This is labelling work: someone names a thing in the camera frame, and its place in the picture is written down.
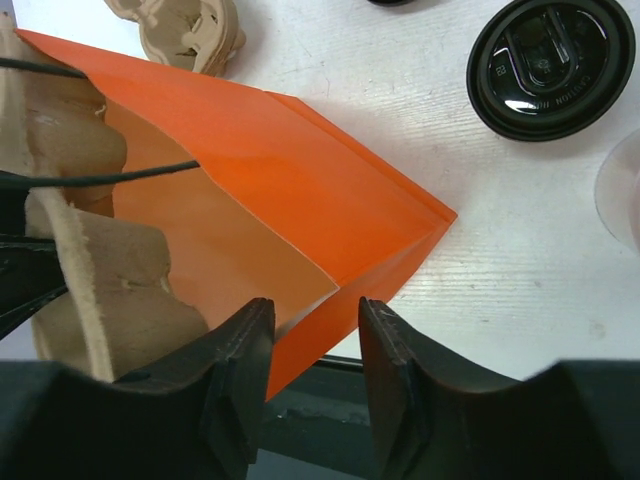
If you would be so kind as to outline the orange paper bag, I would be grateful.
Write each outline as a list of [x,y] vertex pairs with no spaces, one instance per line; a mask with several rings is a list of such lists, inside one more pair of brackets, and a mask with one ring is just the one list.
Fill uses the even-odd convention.
[[171,291],[207,332],[274,302],[268,396],[355,329],[361,297],[391,299],[455,221],[296,97],[8,25],[1,54],[78,68],[126,141],[117,174],[162,169],[108,185],[114,215],[164,234]]

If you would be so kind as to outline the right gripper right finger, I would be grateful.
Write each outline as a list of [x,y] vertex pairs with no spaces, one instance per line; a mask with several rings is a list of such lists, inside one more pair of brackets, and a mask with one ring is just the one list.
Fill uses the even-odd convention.
[[471,479],[465,402],[516,385],[363,297],[358,326],[374,455],[384,479]]

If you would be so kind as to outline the black cup lid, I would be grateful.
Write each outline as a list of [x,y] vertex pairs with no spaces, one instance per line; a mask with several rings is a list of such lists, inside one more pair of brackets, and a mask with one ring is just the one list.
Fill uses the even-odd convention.
[[467,93],[498,135],[553,141],[610,109],[629,81],[635,54],[633,24],[616,1],[512,1],[471,49]]

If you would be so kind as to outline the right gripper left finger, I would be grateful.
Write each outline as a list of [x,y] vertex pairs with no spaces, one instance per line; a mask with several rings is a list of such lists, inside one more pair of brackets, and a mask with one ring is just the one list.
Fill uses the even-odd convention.
[[135,394],[127,475],[243,479],[257,457],[275,305],[255,298],[221,326],[118,379]]

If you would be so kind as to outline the brown pulp cup carrier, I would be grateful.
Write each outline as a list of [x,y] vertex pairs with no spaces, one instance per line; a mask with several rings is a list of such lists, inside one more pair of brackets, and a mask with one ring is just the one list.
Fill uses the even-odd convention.
[[[1,71],[1,167],[25,177],[117,174],[123,135],[86,79]],[[22,232],[54,242],[67,292],[32,321],[35,349],[113,381],[204,335],[202,315],[168,281],[164,234],[119,220],[111,186],[29,189]]]

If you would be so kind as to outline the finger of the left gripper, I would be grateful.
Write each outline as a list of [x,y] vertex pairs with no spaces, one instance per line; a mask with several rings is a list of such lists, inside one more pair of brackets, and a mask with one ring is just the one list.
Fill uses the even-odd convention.
[[1,336],[67,292],[55,242],[26,235],[29,187],[1,173]]

